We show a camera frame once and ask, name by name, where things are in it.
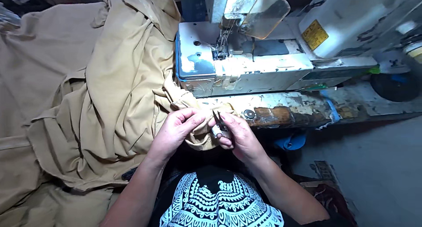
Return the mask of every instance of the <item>scissors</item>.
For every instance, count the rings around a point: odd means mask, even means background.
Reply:
[[[217,134],[221,134],[223,137],[230,139],[231,136],[229,128],[227,128],[226,124],[224,124],[224,121],[221,119],[220,112],[217,111],[217,113],[218,117],[215,114],[214,110],[212,111],[216,124],[211,128],[211,131],[214,134],[214,137],[217,137]]]

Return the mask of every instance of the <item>blue tape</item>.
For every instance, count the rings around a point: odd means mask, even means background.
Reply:
[[[322,128],[327,127],[328,125],[332,125],[332,124],[340,121],[340,115],[338,114],[337,109],[335,109],[335,106],[334,106],[333,102],[328,97],[327,91],[320,90],[319,93],[325,98],[325,101],[330,106],[330,109],[331,109],[331,114],[330,114],[331,122],[328,122],[327,124],[325,124],[325,125],[317,128],[317,130],[321,130]]]
[[[333,117],[334,117],[332,122],[340,121],[340,115],[338,114],[337,109],[335,109],[333,102],[328,97],[327,91],[326,90],[320,90],[319,93],[325,98],[325,101],[328,103],[328,105],[331,108],[331,111],[332,111]]]

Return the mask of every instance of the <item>yellow warning sticker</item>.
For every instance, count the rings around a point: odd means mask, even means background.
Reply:
[[[319,45],[321,45],[327,38],[328,34],[321,27],[317,20],[314,20],[309,27],[303,31],[302,37],[308,46],[314,51]]]

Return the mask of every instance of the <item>khaki cloth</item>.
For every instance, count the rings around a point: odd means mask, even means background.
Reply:
[[[86,69],[67,75],[28,136],[43,170],[69,187],[122,185],[139,165],[168,112],[198,104],[173,82],[174,0],[107,0],[109,11]],[[205,121],[187,137],[198,150],[216,142]]]
[[[0,75],[24,119],[45,110],[64,77],[85,68],[102,27],[92,22],[105,3],[56,5],[25,14],[21,27],[0,29]]]
[[[7,227],[95,227],[108,211],[112,191],[68,193],[52,184],[42,184],[24,203],[0,215]]]
[[[24,15],[20,28],[1,25],[0,214],[45,181],[23,125],[50,107],[66,74],[86,67],[105,9],[105,3],[57,5]]]

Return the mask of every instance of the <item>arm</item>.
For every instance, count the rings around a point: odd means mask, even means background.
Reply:
[[[221,146],[232,149],[233,154],[252,171],[274,207],[299,224],[330,219],[324,207],[268,157],[244,119],[229,113],[222,113],[221,117],[234,136],[232,142],[218,135]],[[213,120],[209,123],[210,126],[214,124]]]
[[[271,204],[299,224],[330,219],[325,208],[267,155],[247,165]]]
[[[205,115],[194,108],[170,113],[129,184],[110,208],[101,227],[144,227],[149,223],[167,161]]]

